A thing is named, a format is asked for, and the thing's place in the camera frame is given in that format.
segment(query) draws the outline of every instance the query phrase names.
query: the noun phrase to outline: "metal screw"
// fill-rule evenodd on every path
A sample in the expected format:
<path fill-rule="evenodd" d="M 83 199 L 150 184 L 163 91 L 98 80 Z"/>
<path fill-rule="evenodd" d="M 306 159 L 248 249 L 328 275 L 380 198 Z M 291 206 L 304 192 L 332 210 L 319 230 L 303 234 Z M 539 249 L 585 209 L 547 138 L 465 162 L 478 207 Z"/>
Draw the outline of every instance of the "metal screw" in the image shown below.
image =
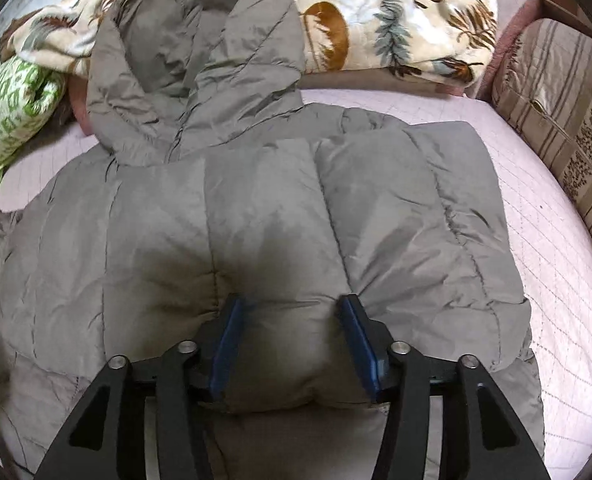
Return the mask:
<path fill-rule="evenodd" d="M 394 341 L 390 348 L 394 354 L 398 355 L 407 355 L 412 351 L 412 347 L 404 341 Z"/>
<path fill-rule="evenodd" d="M 109 367 L 112 370 L 120 370 L 127 365 L 127 357 L 124 355 L 115 355 L 111 359 L 109 359 Z"/>
<path fill-rule="evenodd" d="M 178 351 L 181 354 L 193 354 L 198 350 L 198 345 L 193 341 L 181 341 L 178 343 Z"/>
<path fill-rule="evenodd" d="M 479 360 L 473 355 L 467 354 L 460 358 L 460 362 L 467 368 L 477 368 L 480 364 Z"/>

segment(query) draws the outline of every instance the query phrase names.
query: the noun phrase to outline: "leaf pattern blanket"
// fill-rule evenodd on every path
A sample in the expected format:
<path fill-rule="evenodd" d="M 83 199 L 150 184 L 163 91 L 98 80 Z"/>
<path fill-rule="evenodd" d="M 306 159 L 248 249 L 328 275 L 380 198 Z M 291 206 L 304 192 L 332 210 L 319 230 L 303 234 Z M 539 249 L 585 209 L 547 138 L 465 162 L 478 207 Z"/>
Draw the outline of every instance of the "leaf pattern blanket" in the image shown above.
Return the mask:
<path fill-rule="evenodd" d="M 114 0 L 63 0 L 12 24 L 1 60 L 86 77 L 96 32 Z M 295 0 L 306 72 L 389 68 L 399 78 L 464 87 L 496 43 L 496 0 Z"/>

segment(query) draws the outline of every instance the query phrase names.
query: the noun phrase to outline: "blue gripper pad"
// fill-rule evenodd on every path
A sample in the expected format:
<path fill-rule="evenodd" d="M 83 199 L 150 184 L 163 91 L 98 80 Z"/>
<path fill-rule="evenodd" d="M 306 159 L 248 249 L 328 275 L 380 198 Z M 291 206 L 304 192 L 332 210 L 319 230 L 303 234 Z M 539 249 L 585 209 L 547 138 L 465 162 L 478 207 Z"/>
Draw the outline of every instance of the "blue gripper pad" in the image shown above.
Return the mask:
<path fill-rule="evenodd" d="M 245 303 L 239 296 L 231 296 L 220 314 L 221 337 L 214 348 L 209 391 L 214 399 L 220 399 L 230 378 L 230 370 L 238 351 L 243 333 Z"/>
<path fill-rule="evenodd" d="M 368 335 L 370 322 L 356 296 L 343 296 L 339 302 L 339 318 L 345 330 L 345 339 L 354 360 L 356 374 L 362 387 L 376 402 L 381 391 L 380 380 L 387 372 L 388 363 L 377 358 Z"/>

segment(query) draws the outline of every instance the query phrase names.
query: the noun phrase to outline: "striped cushion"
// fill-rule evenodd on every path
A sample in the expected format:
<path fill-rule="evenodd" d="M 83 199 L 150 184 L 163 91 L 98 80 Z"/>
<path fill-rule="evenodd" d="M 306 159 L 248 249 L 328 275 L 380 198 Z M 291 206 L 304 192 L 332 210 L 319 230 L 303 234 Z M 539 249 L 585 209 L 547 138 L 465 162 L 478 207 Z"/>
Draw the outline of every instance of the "striped cushion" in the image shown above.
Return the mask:
<path fill-rule="evenodd" d="M 550 168 L 592 235 L 592 39 L 538 20 L 505 56 L 496 110 Z"/>

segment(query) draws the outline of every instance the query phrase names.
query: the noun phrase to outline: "mattress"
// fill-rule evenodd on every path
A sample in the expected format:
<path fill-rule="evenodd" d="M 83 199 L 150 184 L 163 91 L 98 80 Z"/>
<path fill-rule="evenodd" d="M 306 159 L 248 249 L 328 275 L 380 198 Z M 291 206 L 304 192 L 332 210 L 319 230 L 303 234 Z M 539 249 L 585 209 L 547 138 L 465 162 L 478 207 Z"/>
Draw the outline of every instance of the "mattress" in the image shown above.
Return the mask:
<path fill-rule="evenodd" d="M 306 102 L 362 107 L 409 123 L 467 121 L 498 174 L 510 244 L 532 303 L 532 348 L 545 416 L 545 464 L 572 479 L 592 453 L 592 239 L 538 156 L 491 106 L 466 97 L 307 90 Z M 0 208 L 23 208 L 69 160 L 96 144 L 77 124 L 41 133 L 7 171 Z"/>

